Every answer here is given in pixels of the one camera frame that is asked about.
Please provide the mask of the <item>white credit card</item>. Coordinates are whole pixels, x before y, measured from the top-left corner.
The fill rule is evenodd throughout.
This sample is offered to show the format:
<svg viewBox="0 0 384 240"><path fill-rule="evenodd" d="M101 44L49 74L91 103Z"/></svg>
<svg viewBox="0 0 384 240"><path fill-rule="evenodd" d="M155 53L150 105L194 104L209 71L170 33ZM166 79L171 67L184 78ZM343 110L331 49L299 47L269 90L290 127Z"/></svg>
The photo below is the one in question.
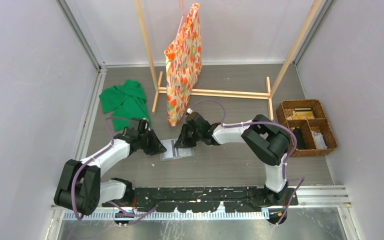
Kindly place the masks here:
<svg viewBox="0 0 384 240"><path fill-rule="evenodd" d="M189 148L177 148L177 156L179 158L188 158L188 157L193 157L195 152L193 147Z"/></svg>

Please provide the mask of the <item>grey card holder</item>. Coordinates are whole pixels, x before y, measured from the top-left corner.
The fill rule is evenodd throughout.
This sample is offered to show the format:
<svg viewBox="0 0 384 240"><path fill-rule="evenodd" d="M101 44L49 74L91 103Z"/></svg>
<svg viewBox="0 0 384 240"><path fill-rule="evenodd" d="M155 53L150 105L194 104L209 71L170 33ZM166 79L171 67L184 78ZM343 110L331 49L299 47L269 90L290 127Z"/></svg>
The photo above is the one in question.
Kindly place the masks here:
<svg viewBox="0 0 384 240"><path fill-rule="evenodd" d="M166 151L160 154L161 161L177 160L182 158L189 158L195 155L193 148L176 148L174 144L177 138L161 140L162 145L166 148Z"/></svg>

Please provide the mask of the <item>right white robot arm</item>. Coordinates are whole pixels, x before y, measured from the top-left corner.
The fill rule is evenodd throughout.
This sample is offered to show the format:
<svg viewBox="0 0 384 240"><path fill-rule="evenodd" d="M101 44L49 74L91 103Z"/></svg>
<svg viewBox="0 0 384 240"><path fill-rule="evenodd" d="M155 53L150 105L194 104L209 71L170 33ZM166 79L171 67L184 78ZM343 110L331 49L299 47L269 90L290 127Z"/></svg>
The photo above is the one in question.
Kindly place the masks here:
<svg viewBox="0 0 384 240"><path fill-rule="evenodd" d="M287 179L284 163L288 156L291 136L286 128L258 114L246 122L225 124L209 123L198 112L186 115L175 148L194 148L197 142L208 146L224 144L246 144L256 157L265 165L267 188L265 198L271 205L279 205L286 197L284 188Z"/></svg>

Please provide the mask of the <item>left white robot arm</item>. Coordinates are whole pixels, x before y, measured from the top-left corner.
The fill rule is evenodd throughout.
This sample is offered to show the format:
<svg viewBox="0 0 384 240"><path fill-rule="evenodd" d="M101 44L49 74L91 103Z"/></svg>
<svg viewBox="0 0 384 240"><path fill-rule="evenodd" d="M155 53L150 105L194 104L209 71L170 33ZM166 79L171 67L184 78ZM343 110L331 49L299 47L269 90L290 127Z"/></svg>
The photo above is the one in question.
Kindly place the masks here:
<svg viewBox="0 0 384 240"><path fill-rule="evenodd" d="M133 184L117 177L106 182L101 178L115 164L138 150L148 156L167 151L149 121L134 117L98 152L81 160L70 159L64 164L54 203L73 211L77 220L91 215L102 204L128 207L134 200Z"/></svg>

